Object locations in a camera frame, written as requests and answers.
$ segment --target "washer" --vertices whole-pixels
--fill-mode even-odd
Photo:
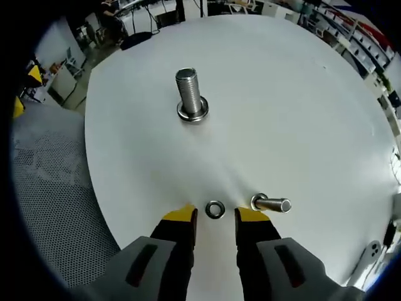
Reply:
[[[217,214],[212,213],[211,208],[212,206],[217,206],[220,209],[220,212]],[[223,203],[220,201],[210,201],[206,204],[205,207],[206,215],[212,219],[219,219],[221,218],[224,213],[226,212],[226,207],[224,207]]]

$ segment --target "white round table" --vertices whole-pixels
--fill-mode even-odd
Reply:
[[[200,125],[176,112],[183,67],[209,102]],[[291,200],[288,214],[265,212],[343,283],[382,241],[397,188],[390,127],[357,72],[311,33],[264,16],[188,21],[114,53],[92,71],[85,140],[121,248],[169,211],[199,209],[188,300],[243,300],[234,208],[254,193]],[[221,219],[206,216],[210,200],[225,204]]]

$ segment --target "bolt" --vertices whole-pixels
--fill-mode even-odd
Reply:
[[[251,207],[256,211],[271,210],[287,213],[291,209],[291,202],[289,199],[269,199],[264,193],[258,193],[251,198]]]
[[[181,102],[177,113],[182,120],[195,122],[202,119],[209,111],[209,106],[199,92],[198,77],[195,69],[184,68],[175,74]]]

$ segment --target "large bolt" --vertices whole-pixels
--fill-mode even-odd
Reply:
[[[182,120],[188,122],[199,121],[209,112],[209,106],[199,92],[198,77],[195,69],[184,68],[175,74],[181,102],[177,106],[177,113]]]

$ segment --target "person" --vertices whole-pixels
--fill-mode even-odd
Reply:
[[[100,4],[99,19],[102,26],[110,31],[110,37],[114,43],[118,44],[123,38],[123,29],[120,20],[116,15],[116,9],[113,6],[114,0],[104,0]]]

